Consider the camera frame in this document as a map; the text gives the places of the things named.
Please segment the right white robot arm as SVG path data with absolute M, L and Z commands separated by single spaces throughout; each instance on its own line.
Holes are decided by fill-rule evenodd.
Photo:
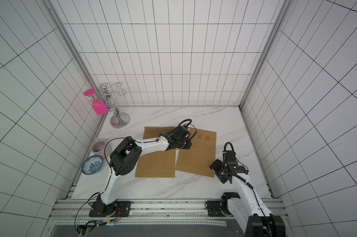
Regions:
M 215 160 L 210 169 L 223 184 L 229 182 L 235 192 L 225 192 L 219 201 L 208 200 L 205 207 L 210 217 L 234 217 L 245 237 L 285 237 L 286 226 L 274 215 L 255 192 L 249 169 L 236 158 L 231 142 L 226 142 L 222 160 Z

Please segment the kraft file bag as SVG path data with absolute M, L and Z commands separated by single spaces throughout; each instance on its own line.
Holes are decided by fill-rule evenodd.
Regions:
M 190 149 L 179 151 L 176 170 L 213 178 L 210 165 L 216 159 L 216 142 L 216 132 L 197 129 Z
M 155 138 L 165 134 L 173 127 L 145 127 L 143 139 Z M 176 151 L 154 152 L 139 158 L 135 177 L 137 178 L 174 178 Z

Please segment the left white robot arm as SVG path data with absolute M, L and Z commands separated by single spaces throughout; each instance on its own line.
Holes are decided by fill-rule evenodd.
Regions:
M 110 155 L 104 153 L 104 157 L 94 155 L 87 158 L 81 165 L 83 174 L 92 175 L 99 172 L 104 162 L 110 170 L 105 188 L 94 193 L 86 202 L 89 204 L 91 200 L 94 201 L 90 205 L 89 217 L 127 217 L 129 206 L 121 206 L 122 202 L 117 201 L 117 180 L 129 174 L 143 155 L 170 150 L 189 150 L 192 145 L 191 139 L 196 135 L 190 134 L 188 127 L 191 123 L 191 119 L 185 119 L 172 130 L 165 134 L 160 133 L 156 138 L 135 140 L 131 136 L 125 137 Z

